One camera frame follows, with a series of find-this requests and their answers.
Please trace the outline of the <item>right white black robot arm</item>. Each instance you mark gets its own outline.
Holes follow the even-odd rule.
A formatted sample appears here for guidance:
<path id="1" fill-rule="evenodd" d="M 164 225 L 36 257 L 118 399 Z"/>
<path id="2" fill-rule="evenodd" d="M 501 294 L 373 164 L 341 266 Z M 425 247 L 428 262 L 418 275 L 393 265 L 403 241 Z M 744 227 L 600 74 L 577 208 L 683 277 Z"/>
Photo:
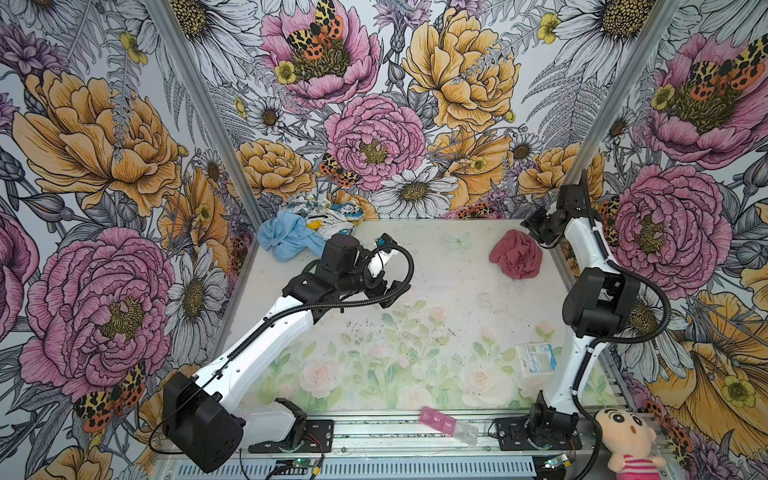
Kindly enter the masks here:
<path id="1" fill-rule="evenodd" d="M 584 383 L 605 345 L 626 326 L 640 284 L 610 263 L 614 260 L 591 205 L 586 172 L 576 184 L 559 189 L 555 209 L 540 208 L 523 222 L 540 247 L 555 247 L 565 239 L 573 251 L 580 275 L 562 306 L 562 319 L 570 328 L 554 376 L 539 392 L 525 426 L 529 443 L 538 449 L 577 444 L 577 424 Z"/>

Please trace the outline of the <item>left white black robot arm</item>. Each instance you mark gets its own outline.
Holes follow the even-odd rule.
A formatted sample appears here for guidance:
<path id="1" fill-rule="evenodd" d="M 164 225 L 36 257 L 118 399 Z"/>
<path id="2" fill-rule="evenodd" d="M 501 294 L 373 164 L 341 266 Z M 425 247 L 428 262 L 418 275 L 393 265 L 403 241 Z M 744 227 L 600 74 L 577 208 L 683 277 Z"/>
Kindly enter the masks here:
<path id="1" fill-rule="evenodd" d="M 156 427 L 202 472 L 212 473 L 251 446 L 295 451 L 312 437 L 306 413 L 276 398 L 255 413 L 238 407 L 246 393 L 298 337 L 329 311 L 390 307 L 411 286 L 411 253 L 389 235 L 368 250 L 351 235 L 335 234 L 321 256 L 283 288 L 255 326 L 194 375 L 165 384 L 163 418 Z"/>

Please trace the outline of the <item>maroon ribbed cloth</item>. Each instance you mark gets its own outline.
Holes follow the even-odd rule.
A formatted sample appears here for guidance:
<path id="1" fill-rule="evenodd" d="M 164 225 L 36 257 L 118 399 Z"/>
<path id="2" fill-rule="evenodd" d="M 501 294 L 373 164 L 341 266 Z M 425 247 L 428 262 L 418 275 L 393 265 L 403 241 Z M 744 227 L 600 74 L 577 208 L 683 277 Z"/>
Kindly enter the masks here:
<path id="1" fill-rule="evenodd" d="M 514 280 L 536 277 L 541 268 L 543 249 L 528 234 L 509 230 L 492 248 L 489 261 Z"/>

